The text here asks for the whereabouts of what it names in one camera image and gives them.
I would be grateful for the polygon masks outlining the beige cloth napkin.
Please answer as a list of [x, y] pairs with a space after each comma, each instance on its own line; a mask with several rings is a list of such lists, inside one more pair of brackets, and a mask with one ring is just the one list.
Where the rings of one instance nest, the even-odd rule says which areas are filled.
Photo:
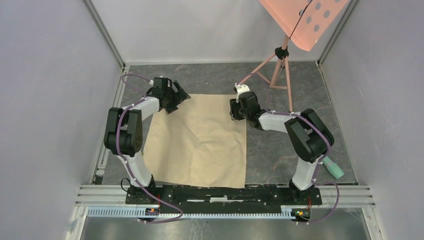
[[143, 158], [158, 182], [243, 188], [247, 123], [232, 120], [229, 94], [193, 94], [177, 110], [155, 113]]

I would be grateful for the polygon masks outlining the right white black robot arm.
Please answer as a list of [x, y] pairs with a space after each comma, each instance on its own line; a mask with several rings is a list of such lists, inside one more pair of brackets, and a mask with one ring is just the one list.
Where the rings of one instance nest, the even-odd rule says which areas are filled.
[[289, 182], [289, 199], [302, 204], [309, 198], [309, 190], [316, 181], [314, 177], [318, 162], [326, 157], [335, 139], [327, 126], [311, 108], [301, 112], [276, 112], [264, 109], [252, 91], [241, 93], [229, 100], [233, 121], [246, 120], [260, 131], [276, 131], [288, 134], [298, 156], [296, 170]]

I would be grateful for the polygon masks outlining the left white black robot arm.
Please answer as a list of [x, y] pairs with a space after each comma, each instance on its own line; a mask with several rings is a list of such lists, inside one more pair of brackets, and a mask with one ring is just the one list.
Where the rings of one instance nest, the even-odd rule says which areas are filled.
[[176, 80], [155, 77], [151, 87], [141, 94], [141, 98], [125, 107], [112, 107], [108, 110], [103, 144], [122, 162], [129, 176], [131, 188], [138, 190], [138, 197], [145, 204], [157, 198], [155, 180], [148, 170], [143, 155], [143, 121], [164, 110], [171, 114], [190, 95]]

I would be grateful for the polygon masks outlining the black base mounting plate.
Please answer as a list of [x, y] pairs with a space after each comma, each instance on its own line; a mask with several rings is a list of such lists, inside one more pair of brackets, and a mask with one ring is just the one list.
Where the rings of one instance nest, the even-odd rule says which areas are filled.
[[243, 188], [162, 185], [145, 193], [126, 188], [127, 205], [146, 205], [165, 214], [278, 213], [282, 206], [320, 206], [320, 190], [295, 192], [289, 185], [246, 185]]

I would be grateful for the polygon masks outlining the pink music stand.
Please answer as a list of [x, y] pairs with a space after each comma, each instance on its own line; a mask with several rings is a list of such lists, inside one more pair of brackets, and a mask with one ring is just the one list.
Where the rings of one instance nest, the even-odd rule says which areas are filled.
[[[311, 51], [348, 2], [348, 0], [261, 0], [260, 4], [283, 30], [283, 43], [237, 83], [245, 84], [253, 75], [263, 78], [270, 88], [287, 91], [289, 111], [293, 112], [289, 43], [293, 43], [300, 50]], [[276, 66], [272, 78], [267, 79], [260, 73], [260, 69], [274, 58], [277, 58]]]

